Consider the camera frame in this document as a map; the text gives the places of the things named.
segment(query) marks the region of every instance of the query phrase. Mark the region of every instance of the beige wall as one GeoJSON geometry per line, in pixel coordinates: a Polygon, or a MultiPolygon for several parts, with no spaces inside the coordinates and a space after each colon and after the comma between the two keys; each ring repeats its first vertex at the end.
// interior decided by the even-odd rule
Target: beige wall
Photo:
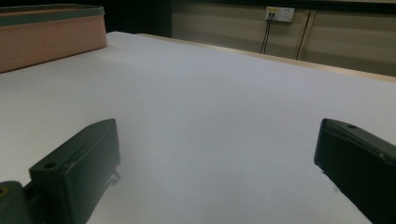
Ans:
{"type": "Polygon", "coordinates": [[[319,11],[303,61],[396,77],[396,16],[319,11]]]}
{"type": "MultiPolygon", "coordinates": [[[[267,54],[297,59],[309,10],[273,22],[267,54]]],[[[259,52],[265,7],[173,1],[173,38],[259,52]]],[[[311,13],[300,60],[396,77],[396,16],[311,13]]]]}
{"type": "MultiPolygon", "coordinates": [[[[266,26],[264,16],[265,7],[175,1],[172,37],[260,52],[266,26]]],[[[267,53],[295,58],[303,19],[304,10],[297,10],[292,23],[273,22],[267,53]]]]}

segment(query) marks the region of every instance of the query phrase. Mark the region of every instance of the dark background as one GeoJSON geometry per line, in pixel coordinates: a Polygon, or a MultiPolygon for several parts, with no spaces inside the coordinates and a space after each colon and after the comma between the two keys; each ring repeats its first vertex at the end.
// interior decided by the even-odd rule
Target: dark background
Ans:
{"type": "Polygon", "coordinates": [[[171,37],[171,0],[13,0],[1,1],[0,7],[48,4],[82,4],[105,8],[107,32],[149,34],[171,37]]]}

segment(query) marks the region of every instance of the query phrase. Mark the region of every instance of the white table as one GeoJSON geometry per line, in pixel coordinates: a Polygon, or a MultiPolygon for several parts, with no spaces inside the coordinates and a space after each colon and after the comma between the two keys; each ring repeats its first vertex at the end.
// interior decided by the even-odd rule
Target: white table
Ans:
{"type": "Polygon", "coordinates": [[[0,180],[115,118],[89,223],[370,223],[314,164],[323,118],[396,144],[396,84],[140,35],[0,75],[0,180]]]}

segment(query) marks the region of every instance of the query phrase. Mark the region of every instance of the power socket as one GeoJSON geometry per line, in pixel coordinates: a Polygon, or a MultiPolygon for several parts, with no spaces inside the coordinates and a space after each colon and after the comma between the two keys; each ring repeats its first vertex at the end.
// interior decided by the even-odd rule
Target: power socket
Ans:
{"type": "Polygon", "coordinates": [[[279,16],[277,18],[278,21],[288,21],[291,22],[293,20],[294,8],[291,7],[282,7],[279,10],[279,16]]]}
{"type": "Polygon", "coordinates": [[[271,21],[277,21],[279,17],[280,7],[267,7],[265,10],[265,19],[268,21],[270,13],[273,13],[274,16],[271,18],[271,21]]]}

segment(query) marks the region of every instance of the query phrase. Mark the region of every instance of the black cable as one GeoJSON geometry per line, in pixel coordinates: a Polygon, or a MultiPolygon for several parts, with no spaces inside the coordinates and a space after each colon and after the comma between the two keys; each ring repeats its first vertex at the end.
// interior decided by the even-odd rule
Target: black cable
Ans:
{"type": "MultiPolygon", "coordinates": [[[[309,10],[307,18],[310,18],[310,16],[311,16],[311,10],[309,10]]],[[[303,37],[301,38],[300,47],[298,48],[297,58],[295,58],[296,60],[299,60],[299,58],[300,58],[300,54],[301,54],[302,47],[303,47],[303,42],[304,42],[304,36],[305,36],[305,32],[306,32],[306,27],[308,27],[308,21],[309,20],[306,20],[306,23],[305,23],[305,27],[304,27],[304,31],[303,31],[303,37]]]]}
{"type": "Polygon", "coordinates": [[[265,54],[265,50],[267,49],[267,43],[268,43],[268,38],[270,37],[270,29],[271,29],[271,21],[272,18],[274,17],[275,14],[272,14],[271,19],[269,19],[268,23],[268,33],[267,33],[267,38],[265,39],[265,44],[264,44],[264,54],[265,54]]]}
{"type": "Polygon", "coordinates": [[[265,34],[264,34],[264,39],[262,40],[262,48],[264,47],[265,39],[267,38],[267,33],[268,33],[268,20],[270,20],[270,17],[272,16],[272,13],[269,14],[268,19],[267,19],[267,26],[265,27],[265,34]]]}

